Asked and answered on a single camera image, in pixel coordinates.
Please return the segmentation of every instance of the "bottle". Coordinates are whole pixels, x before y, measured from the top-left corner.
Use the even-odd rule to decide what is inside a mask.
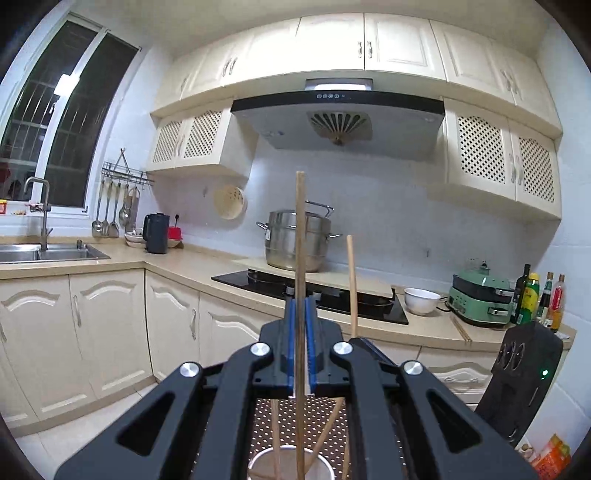
[[[540,322],[544,326],[548,318],[548,308],[550,307],[550,296],[552,294],[552,279],[554,278],[553,272],[548,272],[546,276],[546,285],[544,285],[544,291],[542,292],[542,298],[540,298],[540,305],[538,306],[538,312],[535,315],[535,321]]]
[[[523,300],[521,308],[519,309],[519,316],[517,317],[517,324],[531,322],[535,315],[535,307],[538,304],[538,296],[540,294],[540,276],[537,273],[530,273],[525,284],[523,292]]]
[[[515,291],[513,292],[513,298],[509,304],[509,321],[511,323],[517,323],[517,317],[519,316],[519,310],[521,308],[521,302],[523,301],[523,292],[525,291],[525,284],[527,278],[530,276],[531,265],[526,263],[523,267],[523,275],[520,276],[515,282]]]
[[[562,315],[564,313],[564,275],[560,274],[558,282],[554,287],[552,300],[550,301],[550,308],[548,309],[548,320],[551,320],[550,330],[557,332],[562,323]]]

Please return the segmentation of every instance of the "sink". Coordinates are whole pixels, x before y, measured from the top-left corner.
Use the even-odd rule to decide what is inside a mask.
[[[64,260],[101,260],[110,258],[90,245],[49,244],[41,251],[41,245],[0,245],[0,264],[56,262]]]

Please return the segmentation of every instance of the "black speaker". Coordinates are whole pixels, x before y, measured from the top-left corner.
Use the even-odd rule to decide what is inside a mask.
[[[521,440],[540,408],[562,348],[562,340],[538,322],[505,333],[476,413],[512,446]]]

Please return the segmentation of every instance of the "window frame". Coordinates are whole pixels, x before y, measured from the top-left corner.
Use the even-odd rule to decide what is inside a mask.
[[[118,38],[121,41],[128,43],[129,45],[133,46],[133,48],[137,48],[138,51],[136,52],[134,58],[132,59],[129,67],[127,68],[115,94],[113,95],[113,99],[111,100],[111,104],[107,110],[105,115],[105,119],[103,121],[103,125],[100,129],[99,136],[96,141],[95,150],[92,155],[92,159],[90,161],[90,169],[89,174],[86,180],[86,194],[84,199],[84,206],[83,207],[66,207],[66,206],[53,206],[51,212],[48,213],[49,217],[54,218],[79,218],[79,219],[89,219],[91,217],[90,212],[94,210],[95,203],[97,201],[96,194],[97,188],[100,183],[100,170],[103,164],[103,157],[105,155],[106,146],[108,143],[108,139],[111,135],[112,128],[115,124],[115,119],[117,117],[117,113],[119,112],[119,108],[121,107],[121,103],[129,89],[129,86],[137,73],[141,62],[145,57],[145,52],[143,52],[141,46],[136,46],[126,39],[122,38],[121,35],[114,34],[110,29],[99,25],[91,20],[87,20],[80,15],[75,14],[74,12],[68,12],[59,21],[56,22],[54,27],[47,33],[44,37],[43,41],[39,44],[39,46],[35,49],[35,53],[31,56],[29,61],[27,62],[26,67],[22,71],[22,75],[20,81],[12,88],[11,93],[9,94],[9,99],[6,102],[4,109],[0,115],[0,131],[5,132],[8,126],[8,121],[12,114],[12,110],[14,105],[16,104],[19,95],[24,88],[29,75],[31,74],[33,68],[39,61],[39,58],[52,41],[52,39],[56,36],[56,34],[60,31],[63,25],[66,22],[73,22],[79,25],[82,25],[86,28],[89,28],[93,31],[96,31],[97,34],[90,42],[89,46],[82,54],[81,58],[79,59],[76,67],[72,71],[72,74],[80,76],[86,65],[88,64],[90,58],[98,48],[99,44],[102,40],[106,37],[107,33],[110,35]],[[47,164],[49,162],[49,156],[51,152],[51,147],[56,137],[57,128],[60,124],[61,118],[64,114],[64,110],[67,106],[68,100],[70,99],[70,95],[63,95],[60,99],[56,102],[54,107],[54,112],[51,116],[51,120],[47,126],[47,130],[45,133],[45,137],[43,139],[43,143],[41,145],[41,150],[39,152],[39,157],[37,160],[37,166],[35,168],[35,176],[44,178],[45,172],[47,170]],[[29,201],[19,201],[14,200],[11,203],[16,204],[18,206],[25,207],[27,203],[38,203],[41,202],[41,192],[42,192],[42,185],[35,183],[33,185],[33,191],[31,193],[31,200]],[[41,213],[31,213],[27,212],[27,216],[41,216]]]

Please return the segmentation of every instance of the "utensil rack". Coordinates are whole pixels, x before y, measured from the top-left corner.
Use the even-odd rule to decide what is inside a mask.
[[[141,186],[142,190],[146,185],[154,184],[154,179],[152,179],[147,172],[135,168],[129,168],[127,160],[125,159],[124,148],[121,148],[121,153],[116,163],[107,161],[103,163],[101,175],[104,179],[118,180],[123,183]]]

